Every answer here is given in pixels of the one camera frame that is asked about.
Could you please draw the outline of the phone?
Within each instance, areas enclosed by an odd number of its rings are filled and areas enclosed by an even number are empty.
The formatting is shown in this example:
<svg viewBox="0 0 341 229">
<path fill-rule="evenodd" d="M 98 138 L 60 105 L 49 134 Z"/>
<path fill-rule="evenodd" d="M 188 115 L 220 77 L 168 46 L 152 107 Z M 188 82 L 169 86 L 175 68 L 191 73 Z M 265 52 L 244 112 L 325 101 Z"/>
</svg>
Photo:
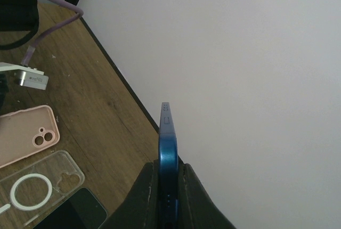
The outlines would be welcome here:
<svg viewBox="0 0 341 229">
<path fill-rule="evenodd" d="M 60 133 L 48 105 L 1 116 L 1 168 L 58 143 Z"/>
</svg>

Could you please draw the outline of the clear phone case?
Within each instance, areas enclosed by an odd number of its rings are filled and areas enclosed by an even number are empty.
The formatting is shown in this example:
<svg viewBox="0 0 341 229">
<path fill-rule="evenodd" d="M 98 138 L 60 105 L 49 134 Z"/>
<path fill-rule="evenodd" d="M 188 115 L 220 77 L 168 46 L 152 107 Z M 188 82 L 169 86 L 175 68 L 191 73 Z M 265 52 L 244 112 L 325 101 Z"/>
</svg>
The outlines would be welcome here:
<svg viewBox="0 0 341 229">
<path fill-rule="evenodd" d="M 1 228 L 24 228 L 51 211 L 85 181 L 67 151 L 57 151 L 1 176 Z"/>
</svg>

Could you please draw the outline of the dark teal smartphone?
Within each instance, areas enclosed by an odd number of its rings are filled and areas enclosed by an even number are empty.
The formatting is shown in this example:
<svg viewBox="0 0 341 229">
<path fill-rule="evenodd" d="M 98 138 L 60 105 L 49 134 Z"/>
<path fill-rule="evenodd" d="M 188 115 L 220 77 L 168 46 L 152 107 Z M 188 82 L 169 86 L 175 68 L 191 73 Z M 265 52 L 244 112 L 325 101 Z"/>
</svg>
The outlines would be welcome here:
<svg viewBox="0 0 341 229">
<path fill-rule="evenodd" d="M 106 218 L 107 211 L 95 195 L 89 189 L 81 188 L 39 222 L 35 228 L 99 228 Z"/>
</svg>

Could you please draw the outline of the blue smartphone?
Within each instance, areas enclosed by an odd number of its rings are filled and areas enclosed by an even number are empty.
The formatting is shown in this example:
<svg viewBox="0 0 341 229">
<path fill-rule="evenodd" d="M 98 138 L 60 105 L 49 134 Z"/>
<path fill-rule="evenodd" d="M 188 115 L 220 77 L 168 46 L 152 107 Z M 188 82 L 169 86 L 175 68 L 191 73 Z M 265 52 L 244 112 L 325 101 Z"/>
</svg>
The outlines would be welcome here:
<svg viewBox="0 0 341 229">
<path fill-rule="evenodd" d="M 178 194 L 177 139 L 170 104 L 163 102 L 158 138 L 158 203 L 161 228 L 176 228 Z"/>
</svg>

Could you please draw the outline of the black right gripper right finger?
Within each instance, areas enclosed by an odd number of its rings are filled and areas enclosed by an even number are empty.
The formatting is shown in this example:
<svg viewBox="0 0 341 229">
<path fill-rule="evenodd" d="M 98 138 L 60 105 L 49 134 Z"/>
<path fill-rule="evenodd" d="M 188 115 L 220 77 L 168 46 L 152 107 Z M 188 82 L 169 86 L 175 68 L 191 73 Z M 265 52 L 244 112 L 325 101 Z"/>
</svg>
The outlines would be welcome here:
<svg viewBox="0 0 341 229">
<path fill-rule="evenodd" d="M 178 228 L 235 228 L 212 202 L 188 163 L 179 164 Z"/>
</svg>

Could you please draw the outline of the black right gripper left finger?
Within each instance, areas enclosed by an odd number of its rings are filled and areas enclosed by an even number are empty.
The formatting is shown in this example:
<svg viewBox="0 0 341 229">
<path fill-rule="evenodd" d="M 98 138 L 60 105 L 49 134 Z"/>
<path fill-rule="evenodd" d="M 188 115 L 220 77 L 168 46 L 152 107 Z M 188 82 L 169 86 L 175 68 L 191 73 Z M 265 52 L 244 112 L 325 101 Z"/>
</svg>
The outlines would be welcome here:
<svg viewBox="0 0 341 229">
<path fill-rule="evenodd" d="M 101 228 L 158 227 L 158 161 L 147 162 L 123 203 Z"/>
</svg>

